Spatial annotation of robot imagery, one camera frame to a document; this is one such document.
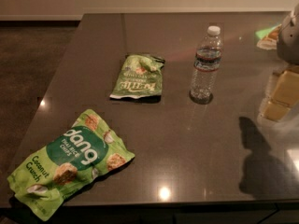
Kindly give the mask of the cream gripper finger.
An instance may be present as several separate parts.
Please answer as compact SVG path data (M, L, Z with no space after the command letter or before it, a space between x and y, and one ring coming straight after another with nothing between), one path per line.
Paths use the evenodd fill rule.
M279 121L299 102L299 74L286 69L273 73L265 90L262 115L266 119Z

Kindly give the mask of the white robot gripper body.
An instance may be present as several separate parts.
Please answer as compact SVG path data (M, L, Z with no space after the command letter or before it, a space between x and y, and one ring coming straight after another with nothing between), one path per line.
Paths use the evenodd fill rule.
M285 17L278 32L278 57L295 65L299 64L299 4Z

